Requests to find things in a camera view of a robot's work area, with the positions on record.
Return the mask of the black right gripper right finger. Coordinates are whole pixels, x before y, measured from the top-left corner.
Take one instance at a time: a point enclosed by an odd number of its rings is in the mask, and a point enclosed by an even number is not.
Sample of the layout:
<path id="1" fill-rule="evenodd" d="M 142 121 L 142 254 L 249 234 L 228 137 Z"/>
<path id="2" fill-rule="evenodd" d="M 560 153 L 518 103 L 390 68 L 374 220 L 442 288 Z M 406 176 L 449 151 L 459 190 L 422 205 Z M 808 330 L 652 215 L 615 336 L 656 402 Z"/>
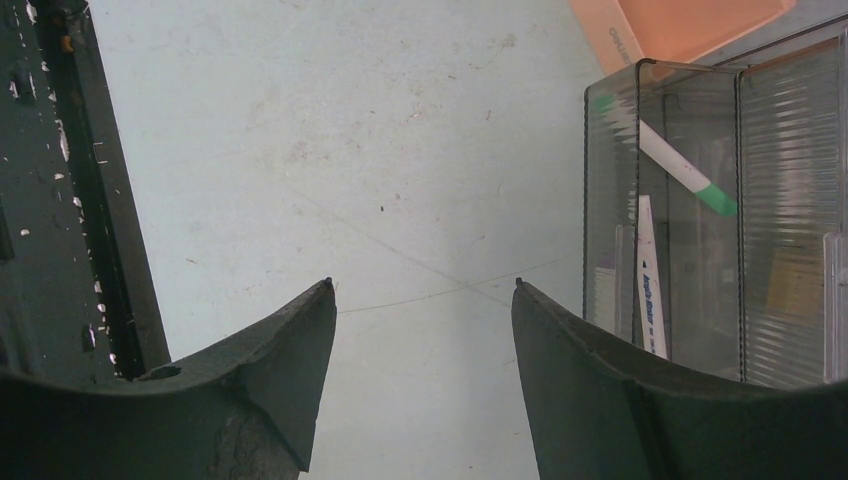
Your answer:
<path id="1" fill-rule="evenodd" d="M 847 386 L 778 390 L 661 359 L 518 281 L 511 318 L 543 479 L 843 479 Z"/>

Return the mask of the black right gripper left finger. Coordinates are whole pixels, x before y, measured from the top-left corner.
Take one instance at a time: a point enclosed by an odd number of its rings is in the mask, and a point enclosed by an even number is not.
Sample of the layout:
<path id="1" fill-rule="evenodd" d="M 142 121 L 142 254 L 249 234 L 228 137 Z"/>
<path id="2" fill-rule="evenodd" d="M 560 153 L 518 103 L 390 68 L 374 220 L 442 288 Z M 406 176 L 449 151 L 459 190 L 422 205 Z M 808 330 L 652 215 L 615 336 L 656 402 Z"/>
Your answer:
<path id="1" fill-rule="evenodd" d="M 295 479 L 310 468 L 336 330 L 323 279 L 136 380 L 1 373 L 5 479 Z"/>

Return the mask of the grey transparent drawer unit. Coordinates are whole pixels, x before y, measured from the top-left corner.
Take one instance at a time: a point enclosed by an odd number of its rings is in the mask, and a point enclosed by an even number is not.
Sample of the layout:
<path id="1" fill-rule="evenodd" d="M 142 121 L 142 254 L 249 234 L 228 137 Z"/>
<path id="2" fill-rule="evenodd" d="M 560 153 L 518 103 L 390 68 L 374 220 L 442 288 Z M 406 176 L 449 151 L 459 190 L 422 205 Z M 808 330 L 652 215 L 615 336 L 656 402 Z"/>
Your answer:
<path id="1" fill-rule="evenodd" d="M 632 129 L 589 107 L 613 95 Z M 643 120 L 736 201 L 722 216 L 639 149 Z M 644 59 L 584 92 L 583 317 L 593 269 L 616 264 L 617 337 L 643 348 L 638 199 L 649 195 L 669 360 L 800 389 L 847 378 L 847 20 L 715 66 Z M 821 321 L 766 310 L 774 255 L 820 255 Z"/>

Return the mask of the white marker green cap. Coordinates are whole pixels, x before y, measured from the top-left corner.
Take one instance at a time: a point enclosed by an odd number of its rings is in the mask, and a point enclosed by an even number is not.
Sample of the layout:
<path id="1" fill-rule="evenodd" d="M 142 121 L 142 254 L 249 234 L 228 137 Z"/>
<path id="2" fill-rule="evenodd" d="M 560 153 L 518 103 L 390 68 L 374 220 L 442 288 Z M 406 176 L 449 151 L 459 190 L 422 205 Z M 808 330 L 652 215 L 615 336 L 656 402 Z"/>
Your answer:
<path id="1" fill-rule="evenodd" d="M 604 95 L 590 100 L 589 107 L 599 114 L 608 115 L 612 122 L 624 128 L 634 127 L 633 120 L 628 117 L 625 104 L 613 95 Z M 737 213 L 738 206 L 735 200 L 643 120 L 638 121 L 638 137 L 639 149 L 702 203 L 722 216 L 732 216 Z"/>

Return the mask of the white marker purple cap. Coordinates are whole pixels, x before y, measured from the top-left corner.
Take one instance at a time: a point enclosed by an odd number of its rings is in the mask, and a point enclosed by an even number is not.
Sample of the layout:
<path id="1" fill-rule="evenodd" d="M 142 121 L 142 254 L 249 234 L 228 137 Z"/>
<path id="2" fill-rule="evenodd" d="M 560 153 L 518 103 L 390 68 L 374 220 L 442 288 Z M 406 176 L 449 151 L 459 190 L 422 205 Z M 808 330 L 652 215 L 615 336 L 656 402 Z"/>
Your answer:
<path id="1" fill-rule="evenodd" d="M 617 300 L 615 257 L 612 254 L 601 256 L 593 274 L 593 319 L 599 327 L 614 333 Z"/>

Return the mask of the long beige eraser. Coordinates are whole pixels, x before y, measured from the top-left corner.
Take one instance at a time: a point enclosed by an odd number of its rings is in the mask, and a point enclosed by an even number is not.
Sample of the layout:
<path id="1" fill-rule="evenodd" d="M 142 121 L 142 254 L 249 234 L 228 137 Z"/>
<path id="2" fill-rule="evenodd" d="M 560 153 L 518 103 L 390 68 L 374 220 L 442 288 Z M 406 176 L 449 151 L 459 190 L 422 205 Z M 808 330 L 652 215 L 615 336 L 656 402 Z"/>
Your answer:
<path id="1" fill-rule="evenodd" d="M 766 310 L 790 322 L 813 325 L 821 321 L 822 308 L 821 256 L 779 250 L 771 264 Z"/>

